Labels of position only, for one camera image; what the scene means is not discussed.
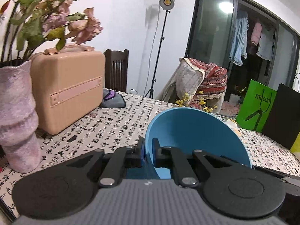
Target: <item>gray ribbed surface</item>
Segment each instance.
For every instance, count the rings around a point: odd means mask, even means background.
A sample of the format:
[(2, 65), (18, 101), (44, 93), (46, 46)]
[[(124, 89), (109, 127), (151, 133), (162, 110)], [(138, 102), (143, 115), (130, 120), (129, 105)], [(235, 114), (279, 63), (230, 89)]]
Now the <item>gray ribbed surface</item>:
[(70, 217), (34, 220), (21, 216), (14, 225), (284, 225), (280, 219), (241, 221), (210, 209), (197, 191), (173, 180), (129, 180), (101, 189), (92, 203)]

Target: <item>blue bucket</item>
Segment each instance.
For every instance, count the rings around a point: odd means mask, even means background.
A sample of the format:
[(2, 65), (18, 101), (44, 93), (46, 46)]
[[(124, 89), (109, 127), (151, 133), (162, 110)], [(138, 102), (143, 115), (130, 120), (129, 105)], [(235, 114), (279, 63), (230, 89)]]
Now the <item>blue bucket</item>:
[(152, 139), (161, 146), (174, 146), (191, 154), (200, 149), (216, 156), (226, 156), (252, 167), (250, 157), (239, 137), (212, 114), (190, 107), (176, 107), (159, 113), (149, 124), (145, 137), (145, 154), (152, 178), (170, 179), (170, 170), (154, 168)]

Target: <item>chair covered with blanket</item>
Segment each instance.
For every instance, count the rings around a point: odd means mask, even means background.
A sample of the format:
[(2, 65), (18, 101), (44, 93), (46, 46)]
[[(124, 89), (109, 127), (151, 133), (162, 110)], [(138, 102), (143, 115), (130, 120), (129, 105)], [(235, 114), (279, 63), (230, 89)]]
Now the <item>chair covered with blanket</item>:
[(220, 111), (224, 101), (227, 83), (227, 69), (214, 63), (206, 64), (193, 58), (181, 58), (180, 65), (157, 96), (157, 100), (175, 102), (187, 92), (189, 105), (201, 109), (199, 99), (204, 98), (207, 106), (218, 106)]

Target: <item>pink flower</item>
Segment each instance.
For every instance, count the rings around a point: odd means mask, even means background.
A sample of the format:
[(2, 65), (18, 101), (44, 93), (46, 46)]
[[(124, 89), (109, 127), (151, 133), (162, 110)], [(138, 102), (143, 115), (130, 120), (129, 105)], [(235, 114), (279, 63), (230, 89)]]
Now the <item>pink flower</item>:
[(70, 14), (69, 7), (73, 3), (74, 0), (65, 0), (59, 7), (58, 12), (59, 13), (65, 13), (66, 15)]
[(59, 26), (65, 25), (67, 22), (67, 15), (65, 13), (52, 14), (43, 23), (43, 30), (47, 32), (51, 29), (56, 29)]
[(88, 19), (70, 22), (70, 33), (66, 36), (66, 38), (74, 37), (72, 42), (76, 42), (77, 45), (92, 40), (103, 30), (99, 20), (94, 17), (94, 8), (87, 8), (84, 12)]

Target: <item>gray pouch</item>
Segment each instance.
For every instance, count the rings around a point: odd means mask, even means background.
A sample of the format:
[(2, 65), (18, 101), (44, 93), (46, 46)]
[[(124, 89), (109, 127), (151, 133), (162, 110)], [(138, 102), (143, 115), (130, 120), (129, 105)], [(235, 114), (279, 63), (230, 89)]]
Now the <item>gray pouch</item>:
[(103, 89), (103, 100), (100, 107), (122, 108), (126, 107), (126, 102), (119, 93), (113, 90)]

